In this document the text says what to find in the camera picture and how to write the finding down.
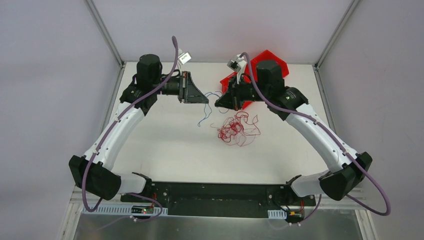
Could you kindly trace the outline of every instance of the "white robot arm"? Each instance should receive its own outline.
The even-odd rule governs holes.
[[[263,101],[255,90],[253,84],[242,80],[247,62],[234,56],[228,66],[237,72],[230,79],[228,90],[216,102],[216,107],[239,110],[244,101]],[[287,184],[298,197],[315,194],[327,194],[334,200],[341,200],[362,179],[363,173],[348,158],[346,153],[356,157],[356,161],[367,171],[372,158],[366,152],[358,152],[344,143],[328,126],[319,118],[308,99],[296,88],[285,86],[280,66],[273,60],[264,60],[256,65],[257,86],[260,91],[273,104],[289,112],[268,108],[276,113],[283,121],[293,126],[319,153],[328,170],[308,176],[296,176]],[[314,121],[305,116],[313,116]],[[337,146],[334,139],[321,126],[341,142],[346,149],[344,152]]]

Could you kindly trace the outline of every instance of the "white connector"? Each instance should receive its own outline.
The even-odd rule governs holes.
[[[178,49],[178,60],[177,60],[177,65],[178,65],[178,69],[180,71],[182,71],[182,66],[184,64],[186,64],[188,61],[190,61],[192,59],[192,56],[190,55],[190,53],[187,52],[183,52],[180,48]]]

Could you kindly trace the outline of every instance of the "gray wall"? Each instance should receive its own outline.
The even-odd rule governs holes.
[[[423,10],[422,0],[363,0],[320,70],[337,132],[370,152],[369,171],[392,203],[389,217],[373,216],[382,240],[424,234]]]
[[[351,0],[94,0],[126,61],[148,49],[171,62],[171,35],[192,62],[226,63],[269,49],[288,63],[315,63]]]
[[[0,43],[0,239],[56,239],[118,65],[82,0],[1,1]]]

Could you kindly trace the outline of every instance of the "white table surface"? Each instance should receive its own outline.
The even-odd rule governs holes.
[[[136,62],[125,66],[113,113],[123,90],[136,73]],[[171,63],[163,64],[168,73]],[[311,65],[289,65],[287,86],[296,87],[309,99],[315,111],[326,121],[324,106]],[[232,71],[225,63],[187,63],[194,84],[203,92],[220,91],[220,80]],[[159,95],[147,116],[135,127],[119,152],[113,172],[137,172],[165,182],[282,184],[292,177],[310,175],[327,169],[314,148],[293,127],[269,111],[263,102],[245,109],[258,115],[261,131],[254,142],[240,147],[228,146],[218,138],[216,128],[230,110],[221,114],[209,97],[212,114],[202,122],[203,104],[180,103],[177,96]]]

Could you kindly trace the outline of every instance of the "metal frame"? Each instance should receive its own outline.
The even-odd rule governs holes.
[[[347,8],[346,12],[344,13],[343,17],[341,18],[340,22],[338,23],[337,27],[335,28],[332,36],[330,37],[330,40],[328,41],[327,45],[324,48],[324,51],[321,53],[321,56],[319,57],[318,61],[316,62],[315,66],[319,70],[321,65],[323,64],[324,60],[326,59],[327,55],[329,54],[330,50],[333,48],[336,40],[339,38],[340,33],[345,28],[347,22],[349,21],[350,17],[354,13],[355,9],[358,7],[361,0],[352,0],[349,4],[349,7]]]
[[[101,129],[103,130],[104,127],[109,122],[109,118],[111,115],[111,112],[113,110],[114,101],[118,94],[118,89],[122,81],[124,69],[125,69],[125,62],[122,60],[118,49],[116,48],[106,26],[103,22],[93,0],[84,0],[90,14],[93,17],[93,20],[95,21],[100,33],[102,34],[107,46],[109,47],[110,51],[112,52],[117,64],[120,66],[119,74],[116,79],[116,83],[112,92],[112,96],[109,101],[109,105],[107,108],[107,113],[105,115],[104,121],[102,123]],[[346,12],[344,13],[343,17],[341,18],[339,24],[337,25],[334,33],[332,34],[330,40],[328,41],[327,45],[324,48],[324,51],[320,55],[318,61],[313,66],[313,71],[315,73],[316,82],[318,84],[318,89],[322,98],[322,102],[324,105],[325,115],[328,120],[329,127],[336,132],[335,124],[332,118],[332,111],[329,104],[329,101],[327,99],[326,90],[323,85],[322,79],[320,77],[320,66],[325,61],[327,55],[331,51],[331,49],[334,47],[337,39],[339,38],[341,32],[344,30],[347,22],[349,21],[351,15],[355,11],[355,9],[358,7],[361,0],[352,0],[349,4],[349,7],[347,8]],[[361,199],[365,201],[364,192],[361,188],[354,188],[350,194],[358,199]],[[87,201],[89,204],[95,204],[98,201],[98,197],[87,193]],[[120,196],[117,195],[113,199],[109,201],[103,201],[103,205],[132,205],[131,202],[121,202]],[[342,199],[341,201],[334,201],[330,199],[328,196],[323,196],[321,200],[321,204],[319,206],[320,209],[340,209],[340,210],[355,210],[358,225],[360,228],[360,231],[362,233],[362,238],[364,240],[378,240],[378,236],[376,234],[376,230],[374,227],[374,223],[371,218],[371,213],[367,210],[364,210],[361,206],[354,203],[350,199]],[[69,202],[69,206],[65,215],[64,222],[62,224],[60,235],[58,239],[61,240],[71,240],[74,238],[75,231],[77,229],[78,221],[80,218],[80,215],[83,211],[83,204],[82,204],[82,193],[81,189],[75,187]]]
[[[113,54],[117,64],[122,68],[124,65],[124,61],[122,60],[121,55],[118,52],[117,46],[115,46],[114,41],[112,40],[111,35],[109,34],[108,29],[103,22],[102,17],[100,16],[99,11],[97,10],[96,5],[93,0],[84,0],[85,5],[87,6],[88,11],[90,12],[95,24],[97,25],[98,30],[106,42],[106,45],[109,47],[110,51]]]

